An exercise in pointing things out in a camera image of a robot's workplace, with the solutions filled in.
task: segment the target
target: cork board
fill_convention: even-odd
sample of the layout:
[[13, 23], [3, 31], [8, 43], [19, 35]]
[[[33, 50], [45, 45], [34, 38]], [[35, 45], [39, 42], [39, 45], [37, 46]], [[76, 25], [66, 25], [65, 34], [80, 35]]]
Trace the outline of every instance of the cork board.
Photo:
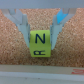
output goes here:
[[[49, 30], [60, 9], [20, 9], [27, 14], [31, 30]], [[32, 58], [23, 35], [0, 10], [0, 64], [84, 67], [84, 8], [59, 33], [50, 58]]]

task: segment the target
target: light blue strip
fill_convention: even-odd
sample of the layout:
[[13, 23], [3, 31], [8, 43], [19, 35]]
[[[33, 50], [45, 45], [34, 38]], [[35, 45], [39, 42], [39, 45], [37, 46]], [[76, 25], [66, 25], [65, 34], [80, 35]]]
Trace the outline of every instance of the light blue strip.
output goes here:
[[57, 24], [59, 24], [68, 14], [63, 14], [62, 9], [57, 14]]

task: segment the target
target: brown speckled surface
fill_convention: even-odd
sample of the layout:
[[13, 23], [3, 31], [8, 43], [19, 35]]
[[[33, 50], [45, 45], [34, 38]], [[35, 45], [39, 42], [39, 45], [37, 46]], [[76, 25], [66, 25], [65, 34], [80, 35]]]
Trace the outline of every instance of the brown speckled surface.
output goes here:
[[[31, 30], [47, 30], [60, 9], [20, 10]], [[32, 58], [21, 32], [0, 11], [0, 64], [84, 67], [84, 8], [65, 24], [50, 58]]]

